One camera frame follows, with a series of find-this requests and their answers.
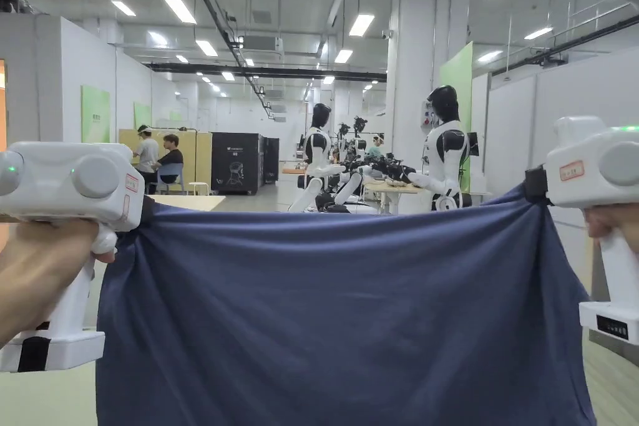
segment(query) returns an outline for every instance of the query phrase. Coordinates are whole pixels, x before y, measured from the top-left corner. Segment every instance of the human hand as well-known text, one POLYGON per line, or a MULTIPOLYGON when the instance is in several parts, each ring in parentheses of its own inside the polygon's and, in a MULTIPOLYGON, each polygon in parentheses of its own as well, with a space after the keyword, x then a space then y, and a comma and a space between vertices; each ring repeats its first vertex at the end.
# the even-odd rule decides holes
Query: human hand
POLYGON ((603 238, 618 228, 630 248, 639 253, 639 203, 589 208, 585 219, 590 237, 603 238))
MULTIPOLYGON (((0 347, 46 321, 78 275, 98 235, 98 224, 72 220, 20 223, 0 253, 0 347)), ((95 256, 104 263, 114 253, 95 256)))

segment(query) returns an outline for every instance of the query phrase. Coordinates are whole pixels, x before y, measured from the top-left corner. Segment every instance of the blue cloth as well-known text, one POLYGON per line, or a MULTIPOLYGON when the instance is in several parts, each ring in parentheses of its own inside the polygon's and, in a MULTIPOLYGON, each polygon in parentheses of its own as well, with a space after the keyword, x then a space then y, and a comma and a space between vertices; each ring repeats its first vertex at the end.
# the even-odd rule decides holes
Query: blue cloth
POLYGON ((100 426, 594 425, 548 209, 157 206, 102 288, 100 426))

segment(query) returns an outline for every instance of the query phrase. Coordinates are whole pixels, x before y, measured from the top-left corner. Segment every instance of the circular button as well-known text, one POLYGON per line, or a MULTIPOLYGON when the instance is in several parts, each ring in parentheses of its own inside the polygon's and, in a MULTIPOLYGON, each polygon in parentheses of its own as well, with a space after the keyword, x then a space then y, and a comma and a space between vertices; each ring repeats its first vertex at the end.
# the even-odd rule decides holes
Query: circular button
POLYGON ((20 153, 10 150, 0 153, 0 195, 16 191, 20 185, 24 159, 20 153))
POLYGON ((71 178, 78 193, 88 198, 106 198, 119 185, 115 164, 99 155, 82 157, 72 170, 71 178))

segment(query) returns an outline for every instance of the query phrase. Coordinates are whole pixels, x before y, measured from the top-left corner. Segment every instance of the man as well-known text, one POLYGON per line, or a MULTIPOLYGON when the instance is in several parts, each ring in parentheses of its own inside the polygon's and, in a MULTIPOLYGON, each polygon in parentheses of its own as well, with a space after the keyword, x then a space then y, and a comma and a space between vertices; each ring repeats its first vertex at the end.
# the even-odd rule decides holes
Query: man
MULTIPOLYGON (((146 125, 141 125, 140 128, 137 129, 140 143, 137 145, 137 150, 133 153, 134 158, 140 157, 140 163, 137 165, 136 170, 140 172, 146 185, 150 182, 157 181, 154 165, 158 161, 158 151, 160 147, 158 146, 158 142, 151 138, 151 134, 151 128, 146 125)), ((149 193, 151 195, 155 193, 155 185, 149 186, 149 193)))
MULTIPOLYGON (((182 163, 184 164, 184 157, 182 156, 182 152, 178 150, 178 145, 180 144, 180 137, 178 135, 174 135, 172 133, 164 136, 164 148, 168 150, 168 153, 164 155, 160 160, 155 162, 153 165, 154 171, 160 168, 162 165, 171 165, 174 163, 182 163)), ((178 180, 177 175, 162 175, 162 181, 164 183, 174 183, 178 180)), ((149 187, 149 195, 153 195, 155 193, 155 185, 151 185, 149 187)))
POLYGON ((381 153, 381 150, 379 149, 381 145, 384 144, 384 140, 382 140, 380 137, 378 137, 377 135, 375 135, 373 137, 373 146, 371 146, 368 149, 368 155, 370 157, 376 157, 376 158, 380 158, 383 157, 384 154, 381 153))

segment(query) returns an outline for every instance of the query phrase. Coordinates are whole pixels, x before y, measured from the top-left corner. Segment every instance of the black machine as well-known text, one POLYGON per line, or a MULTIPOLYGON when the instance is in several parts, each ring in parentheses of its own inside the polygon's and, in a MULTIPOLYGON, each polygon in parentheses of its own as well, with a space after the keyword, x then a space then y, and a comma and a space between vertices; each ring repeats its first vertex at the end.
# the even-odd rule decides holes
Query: black machine
POLYGON ((264 185, 264 138, 257 133, 213 133, 213 194, 255 195, 264 185))
POLYGON ((275 183, 279 180, 279 138, 265 138, 264 151, 264 183, 275 183))

